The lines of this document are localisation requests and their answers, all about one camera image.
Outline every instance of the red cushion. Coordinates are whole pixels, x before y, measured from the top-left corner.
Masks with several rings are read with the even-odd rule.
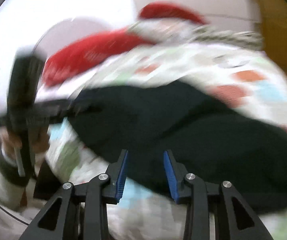
[[[204,17],[197,12],[181,7],[174,3],[152,2],[143,7],[139,14],[140,18],[181,18],[191,20],[194,23],[208,24]]]
[[[130,51],[140,44],[152,43],[135,34],[125,33],[125,30],[88,36],[52,55],[45,64],[42,79],[47,86],[60,84],[108,57]]]

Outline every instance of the person's arm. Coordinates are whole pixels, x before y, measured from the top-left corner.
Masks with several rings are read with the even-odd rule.
[[[36,154],[49,148],[47,130],[48,128],[40,129],[38,136],[31,143]],[[1,135],[3,143],[0,149],[0,204],[17,210],[30,178],[21,178],[17,172],[14,149],[21,148],[20,138],[6,130],[2,131]]]

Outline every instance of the light blue patch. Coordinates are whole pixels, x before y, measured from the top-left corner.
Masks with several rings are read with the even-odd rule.
[[[125,181],[125,189],[122,195],[122,199],[118,206],[128,209],[136,200],[139,199],[146,199],[153,195],[153,192],[144,186],[139,185],[138,183],[134,182],[132,179],[126,179]]]
[[[282,95],[281,91],[275,87],[274,84],[266,80],[256,81],[255,85],[258,90],[256,93],[264,101],[270,102],[284,102],[287,101],[287,98]]]
[[[68,119],[65,118],[62,123],[54,124],[50,126],[50,141],[58,140],[62,137],[63,131],[68,125]]]

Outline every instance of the patterned bedsheet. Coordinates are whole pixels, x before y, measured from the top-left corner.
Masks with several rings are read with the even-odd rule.
[[[130,84],[155,87],[180,79],[245,116],[287,131],[287,78],[262,52],[222,44],[143,46],[103,64],[84,87]],[[85,148],[68,121],[51,128],[46,158],[62,181],[88,182],[108,163]],[[126,180],[123,198],[108,205],[115,239],[182,239],[186,208]],[[275,240],[287,239],[287,210],[261,216]],[[211,223],[214,239],[214,224]]]

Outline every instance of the metal screw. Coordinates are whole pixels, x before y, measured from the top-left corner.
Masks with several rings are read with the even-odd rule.
[[[195,176],[195,174],[193,174],[193,173],[188,173],[188,174],[186,175],[186,178],[187,178],[187,179],[195,179],[196,176]]]
[[[71,186],[72,186],[72,184],[71,184],[70,182],[66,182],[65,184],[62,185],[62,187],[63,187],[64,189],[70,189]]]
[[[230,181],[224,181],[224,182],[222,183],[222,185],[223,185],[224,187],[231,187],[231,186],[232,186],[232,184],[231,184]]]
[[[106,180],[107,178],[108,178],[108,175],[105,173],[99,175],[100,180]]]

